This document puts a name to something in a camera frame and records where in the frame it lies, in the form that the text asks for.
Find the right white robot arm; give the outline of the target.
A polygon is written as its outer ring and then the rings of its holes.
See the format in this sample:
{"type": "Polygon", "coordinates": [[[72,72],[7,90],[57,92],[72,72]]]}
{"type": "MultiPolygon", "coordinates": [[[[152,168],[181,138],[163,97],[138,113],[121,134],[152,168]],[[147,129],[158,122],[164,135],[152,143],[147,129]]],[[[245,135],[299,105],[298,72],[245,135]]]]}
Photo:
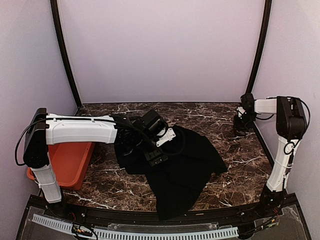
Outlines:
{"type": "Polygon", "coordinates": [[[266,189],[268,193],[283,192],[300,141],[310,125],[310,110],[303,100],[294,96],[254,99],[252,93],[245,93],[240,97],[240,101],[234,118],[234,127],[237,131],[251,128],[259,115],[275,116],[278,146],[266,189]]]}

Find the black t-shirt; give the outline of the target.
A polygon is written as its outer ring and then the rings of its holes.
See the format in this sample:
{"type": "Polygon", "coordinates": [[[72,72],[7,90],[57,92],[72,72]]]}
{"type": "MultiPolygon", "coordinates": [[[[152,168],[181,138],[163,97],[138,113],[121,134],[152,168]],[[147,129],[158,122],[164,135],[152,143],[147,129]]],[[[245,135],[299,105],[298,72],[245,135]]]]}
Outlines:
{"type": "Polygon", "coordinates": [[[178,125],[172,129],[177,136],[162,149],[174,155],[158,165],[150,166],[138,149],[124,155],[126,148],[116,144],[114,151],[117,163],[128,174],[146,177],[157,212],[173,205],[181,213],[194,206],[212,174],[223,174],[228,168],[207,137],[178,125]]]}

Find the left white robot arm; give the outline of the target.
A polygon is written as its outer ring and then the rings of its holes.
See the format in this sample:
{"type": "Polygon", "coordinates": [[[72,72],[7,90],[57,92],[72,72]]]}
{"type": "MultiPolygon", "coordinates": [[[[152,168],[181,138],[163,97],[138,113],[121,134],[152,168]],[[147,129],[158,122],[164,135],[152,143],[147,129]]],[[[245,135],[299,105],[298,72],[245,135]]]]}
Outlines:
{"type": "Polygon", "coordinates": [[[60,218],[71,213],[65,203],[49,156],[49,146],[63,143],[95,142],[124,147],[124,154],[141,151],[147,160],[158,164],[162,145],[176,137],[174,130],[155,111],[143,116],[113,114],[104,116],[65,116],[39,108],[19,139],[24,140],[23,162],[35,175],[51,210],[60,218]]]}

